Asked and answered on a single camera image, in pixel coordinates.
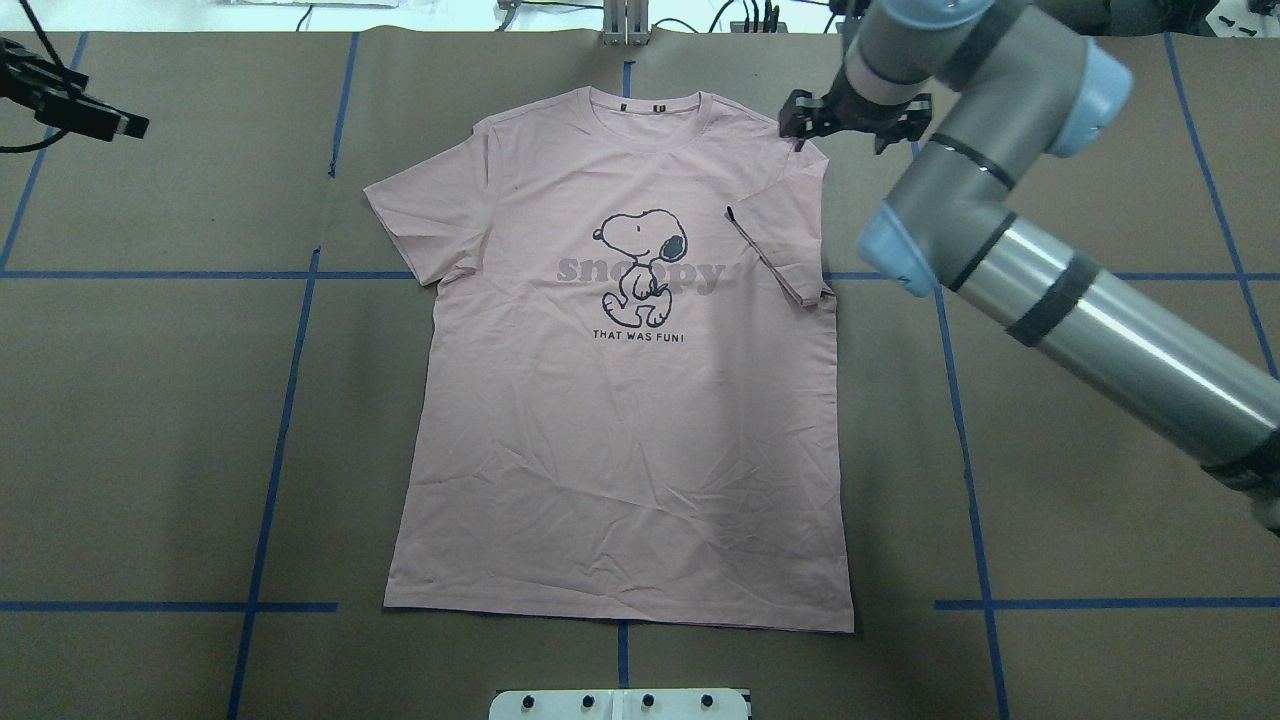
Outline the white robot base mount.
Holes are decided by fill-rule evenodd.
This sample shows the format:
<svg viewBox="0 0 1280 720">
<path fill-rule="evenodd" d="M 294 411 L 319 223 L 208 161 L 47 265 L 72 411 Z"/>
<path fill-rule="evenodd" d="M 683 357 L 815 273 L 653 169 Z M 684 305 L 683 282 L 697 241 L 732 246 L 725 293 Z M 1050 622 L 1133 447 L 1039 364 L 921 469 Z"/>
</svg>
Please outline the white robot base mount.
<svg viewBox="0 0 1280 720">
<path fill-rule="evenodd" d="M 489 719 L 753 719 L 748 691 L 614 688 L 503 691 Z"/>
</svg>

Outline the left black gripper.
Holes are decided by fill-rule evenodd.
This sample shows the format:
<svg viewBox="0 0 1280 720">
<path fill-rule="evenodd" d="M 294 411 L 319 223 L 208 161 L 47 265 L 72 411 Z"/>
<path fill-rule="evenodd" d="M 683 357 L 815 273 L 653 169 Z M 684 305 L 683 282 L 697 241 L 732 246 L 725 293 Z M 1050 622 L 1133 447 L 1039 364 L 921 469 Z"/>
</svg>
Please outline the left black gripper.
<svg viewBox="0 0 1280 720">
<path fill-rule="evenodd" d="M 3 99 L 28 108 L 37 122 L 101 141 L 146 136 L 147 117 L 83 100 L 86 76 L 46 60 L 13 40 L 3 38 L 1 47 Z"/>
</svg>

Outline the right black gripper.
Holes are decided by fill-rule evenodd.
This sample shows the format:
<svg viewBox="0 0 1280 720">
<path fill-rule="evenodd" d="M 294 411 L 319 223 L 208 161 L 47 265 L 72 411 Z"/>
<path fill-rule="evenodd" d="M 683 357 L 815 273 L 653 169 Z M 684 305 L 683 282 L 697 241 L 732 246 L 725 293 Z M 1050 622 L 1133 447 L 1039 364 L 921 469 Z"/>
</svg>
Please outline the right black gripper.
<svg viewBox="0 0 1280 720">
<path fill-rule="evenodd" d="M 801 152 L 810 138 L 850 131 L 873 136 L 874 154 L 882 155 L 895 143 L 920 140 L 932 119 L 931 94 L 884 105 L 844 85 L 833 85 L 822 97 L 796 88 L 778 114 L 780 136 L 795 140 L 795 152 Z"/>
</svg>

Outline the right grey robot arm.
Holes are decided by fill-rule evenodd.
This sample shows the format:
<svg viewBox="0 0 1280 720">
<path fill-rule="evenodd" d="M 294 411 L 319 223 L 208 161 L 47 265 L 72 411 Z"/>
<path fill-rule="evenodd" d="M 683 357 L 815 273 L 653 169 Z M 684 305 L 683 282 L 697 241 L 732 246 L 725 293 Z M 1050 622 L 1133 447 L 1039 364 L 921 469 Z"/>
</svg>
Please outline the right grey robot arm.
<svg viewBox="0 0 1280 720">
<path fill-rule="evenodd" d="M 1039 222 L 1027 182 L 1088 152 L 1133 73 L 1037 1 L 832 1 L 838 65 L 780 133 L 918 143 L 858 237 L 915 296 L 945 290 L 1181 451 L 1277 533 L 1277 378 Z"/>
</svg>

